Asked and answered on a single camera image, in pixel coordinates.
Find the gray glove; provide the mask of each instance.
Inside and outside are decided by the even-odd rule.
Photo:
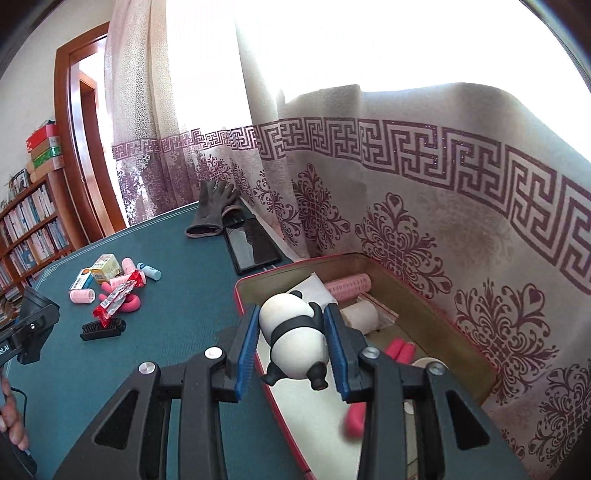
[[[185,230],[189,238],[201,238],[222,233],[222,218],[234,210],[242,210],[236,205],[240,192],[234,189],[234,185],[220,181],[201,181],[199,193],[199,208],[193,219],[193,223]]]

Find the human hand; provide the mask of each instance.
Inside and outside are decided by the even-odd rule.
[[[21,450],[29,448],[29,436],[22,423],[22,415],[17,409],[17,401],[10,390],[10,383],[2,377],[2,393],[6,396],[6,404],[0,408],[0,432],[8,429],[10,441]]]

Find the wall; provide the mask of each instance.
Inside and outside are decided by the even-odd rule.
[[[111,19],[115,0],[66,0],[31,34],[0,79],[0,200],[9,178],[28,160],[25,142],[54,119],[56,50]]]

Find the medicine box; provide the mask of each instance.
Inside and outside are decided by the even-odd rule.
[[[121,266],[113,254],[103,254],[92,265],[90,273],[97,283],[103,283],[122,275],[123,270],[121,270]]]
[[[84,290],[85,288],[89,288],[91,283],[92,275],[90,273],[90,268],[83,268],[80,270],[80,273],[78,273],[70,290]]]

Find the snack package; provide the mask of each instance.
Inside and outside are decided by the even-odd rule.
[[[111,316],[115,314],[117,309],[123,305],[125,297],[131,293],[135,287],[143,287],[144,281],[138,270],[133,272],[129,279],[113,289],[113,292],[104,299],[100,305],[92,311],[92,315],[100,320],[103,328],[109,326]]]

